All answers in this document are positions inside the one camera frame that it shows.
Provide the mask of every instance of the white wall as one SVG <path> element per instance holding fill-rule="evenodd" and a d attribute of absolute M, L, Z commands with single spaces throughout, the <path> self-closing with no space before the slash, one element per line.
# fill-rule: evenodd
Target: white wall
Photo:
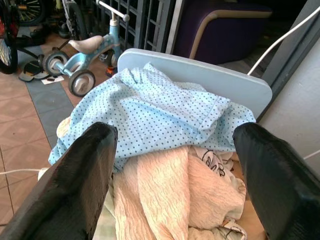
<path fill-rule="evenodd" d="M 305 157 L 320 149 L 320 39 L 260 124 Z M 320 153 L 307 162 L 320 173 Z"/>

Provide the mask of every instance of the tiled floor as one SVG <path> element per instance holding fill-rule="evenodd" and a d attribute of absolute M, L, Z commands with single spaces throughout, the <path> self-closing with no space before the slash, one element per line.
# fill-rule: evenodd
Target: tiled floor
<path fill-rule="evenodd" d="M 24 34 L 28 29 L 22 28 Z M 36 54 L 47 53 L 65 40 L 52 34 L 42 46 L 30 48 Z M 69 56 L 70 46 L 63 49 Z M 32 60 L 18 54 L 19 69 Z M 90 69 L 96 85 L 107 79 L 106 67 L 96 60 Z M 49 167 L 48 156 L 56 145 L 58 124 L 70 115 L 81 98 L 68 90 L 68 81 L 44 85 L 33 80 L 25 83 L 17 74 L 0 73 L 0 172 L 15 169 Z M 16 172 L 0 175 L 0 232 L 37 183 L 37 172 Z"/>

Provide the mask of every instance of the bike handlebar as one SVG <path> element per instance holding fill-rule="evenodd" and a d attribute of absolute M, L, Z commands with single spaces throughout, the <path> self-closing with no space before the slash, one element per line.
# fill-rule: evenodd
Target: bike handlebar
<path fill-rule="evenodd" d="M 109 9 L 111 12 L 113 12 L 114 14 L 116 14 L 120 18 L 122 18 L 123 21 L 125 21 L 126 23 L 129 22 L 130 16 L 128 14 L 123 14 L 123 13 L 119 12 L 118 10 L 114 9 L 113 7 L 109 6 L 108 4 L 106 4 L 105 2 L 103 2 L 101 0 L 96 0 L 96 4 L 101 5 L 101 6 L 105 7 L 106 9 Z"/>

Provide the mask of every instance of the white cable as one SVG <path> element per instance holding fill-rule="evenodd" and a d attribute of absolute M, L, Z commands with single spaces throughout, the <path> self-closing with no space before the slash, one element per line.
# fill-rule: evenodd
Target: white cable
<path fill-rule="evenodd" d="M 4 175 L 4 174 L 12 174 L 12 173 L 16 173 L 16 172 L 23 172 L 23 171 L 27 171 L 27 172 L 40 172 L 40 171 L 41 171 L 41 169 L 33 169 L 33 168 L 17 169 L 17 170 L 11 170 L 11 171 L 4 171 L 4 172 L 0 172 L 0 175 Z"/>
<path fill-rule="evenodd" d="M 247 73 L 247 75 L 251 75 L 253 71 L 257 68 L 257 66 L 260 64 L 260 62 L 265 58 L 265 56 L 278 44 L 280 43 L 283 39 L 285 39 L 287 36 L 292 34 L 295 30 L 300 28 L 303 24 L 305 24 L 309 19 L 311 19 L 314 15 L 316 15 L 320 11 L 320 6 L 313 12 L 311 13 L 307 18 L 305 18 L 302 22 L 300 22 L 297 26 L 292 28 L 290 31 L 288 31 L 285 35 L 280 37 L 277 41 L 275 41 L 259 58 L 259 60 L 253 65 L 251 70 Z"/>
<path fill-rule="evenodd" d="M 311 157 L 313 157 L 314 155 L 317 155 L 317 154 L 319 154 L 319 153 L 320 153 L 320 149 L 319 149 L 318 151 L 315 151 L 314 153 L 309 154 L 308 156 L 305 156 L 303 159 L 304 159 L 304 160 L 307 160 L 307 159 L 309 159 L 309 158 L 311 158 Z"/>

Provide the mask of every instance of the red bicycle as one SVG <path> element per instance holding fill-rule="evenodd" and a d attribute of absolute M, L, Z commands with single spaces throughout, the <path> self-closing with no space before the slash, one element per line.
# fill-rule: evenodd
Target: red bicycle
<path fill-rule="evenodd" d="M 0 0 L 0 72 L 12 74 L 18 66 L 16 37 L 19 18 L 16 7 L 8 0 Z"/>

